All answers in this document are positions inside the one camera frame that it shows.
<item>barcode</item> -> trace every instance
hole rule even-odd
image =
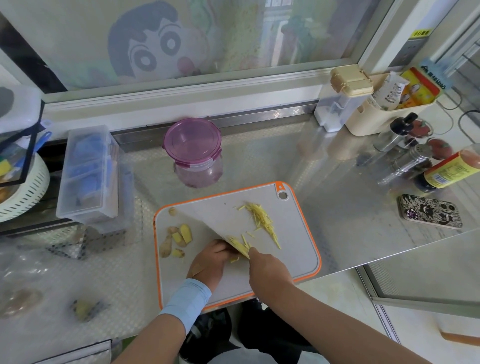
[[[434,178],[438,183],[440,183],[440,184],[447,184],[447,183],[449,183],[449,181],[447,181],[445,178],[443,178],[443,177],[442,177],[441,175],[439,175],[439,174],[435,174],[435,175],[433,176],[433,178]]]

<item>light blue wristband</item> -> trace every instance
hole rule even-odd
[[[210,297],[212,292],[207,286],[196,279],[186,279],[160,315],[168,314],[178,318],[185,326],[185,334],[188,334]]]

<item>smartphone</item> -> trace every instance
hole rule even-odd
[[[400,214],[405,220],[460,229],[463,226],[455,204],[432,198],[403,194],[398,198]]]

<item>electrical outlet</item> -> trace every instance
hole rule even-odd
[[[389,67],[407,66],[412,62],[413,58],[417,55],[420,49],[425,43],[427,43],[429,37],[409,39],[403,45],[402,49],[398,52],[396,57],[390,63]]]

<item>person's left hand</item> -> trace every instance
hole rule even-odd
[[[213,240],[193,260],[187,278],[206,285],[212,293],[218,287],[227,261],[236,259],[239,253],[223,240]]]

